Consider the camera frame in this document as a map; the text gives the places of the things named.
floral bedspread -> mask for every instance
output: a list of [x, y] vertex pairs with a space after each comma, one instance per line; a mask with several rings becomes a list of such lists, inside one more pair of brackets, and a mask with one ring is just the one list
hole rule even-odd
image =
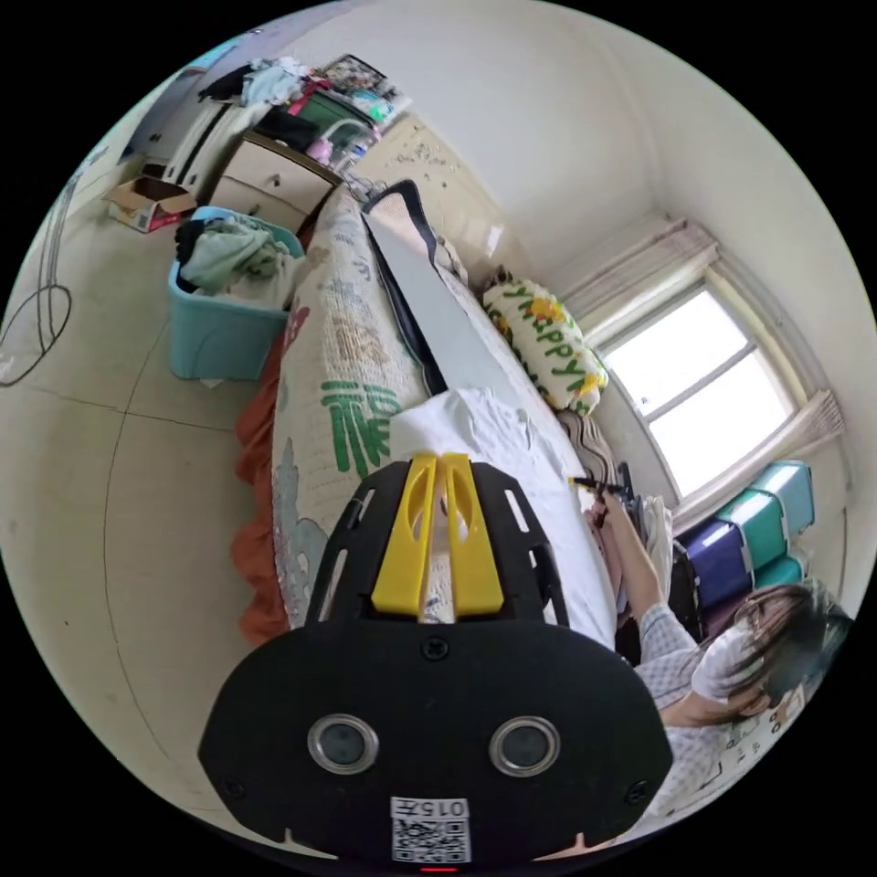
[[389, 462], [389, 419], [428, 398], [378, 279], [360, 206], [346, 188], [321, 212], [283, 348], [272, 446], [274, 550], [297, 628], [344, 506], [362, 478]]

woman's hand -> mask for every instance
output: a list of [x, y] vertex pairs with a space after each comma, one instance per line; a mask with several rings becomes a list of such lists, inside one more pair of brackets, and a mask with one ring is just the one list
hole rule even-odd
[[600, 515], [605, 515], [604, 522], [612, 526], [615, 521], [626, 519], [628, 513], [614, 494], [605, 492], [602, 496], [594, 498], [594, 504], [585, 512], [587, 522], [597, 526]]

green chinese character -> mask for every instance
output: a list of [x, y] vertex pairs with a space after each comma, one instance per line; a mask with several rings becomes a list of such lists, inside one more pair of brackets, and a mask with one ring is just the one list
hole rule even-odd
[[[360, 387], [352, 381], [327, 381], [322, 390], [329, 391], [322, 404], [329, 408], [332, 437], [338, 471], [350, 471], [364, 478], [368, 463], [377, 467], [381, 457], [389, 457], [389, 418], [402, 407], [395, 394], [381, 386]], [[372, 417], [365, 415], [365, 405]]]

face mask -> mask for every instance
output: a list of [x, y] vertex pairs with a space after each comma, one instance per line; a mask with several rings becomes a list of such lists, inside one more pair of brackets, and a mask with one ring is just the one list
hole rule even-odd
[[759, 660], [748, 670], [734, 673], [734, 668], [752, 648], [752, 628], [747, 623], [735, 624], [726, 630], [707, 649], [695, 668], [692, 690], [709, 701], [728, 703], [724, 692], [753, 675], [761, 664]]

bedspread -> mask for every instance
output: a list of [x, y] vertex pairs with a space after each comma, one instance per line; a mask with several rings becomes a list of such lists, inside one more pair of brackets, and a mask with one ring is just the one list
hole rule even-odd
[[[537, 430], [568, 473], [579, 473], [581, 462], [564, 428], [474, 296], [452, 273], [437, 270], [512, 377]], [[297, 279], [274, 415], [273, 541], [291, 628], [304, 622], [328, 536], [343, 508], [361, 479], [390, 461], [390, 418], [428, 396], [420, 363], [408, 351], [378, 277], [360, 207], [339, 189], [320, 214]], [[605, 602], [608, 581], [594, 585], [598, 601]], [[453, 620], [449, 558], [440, 550], [430, 561], [424, 620]]]

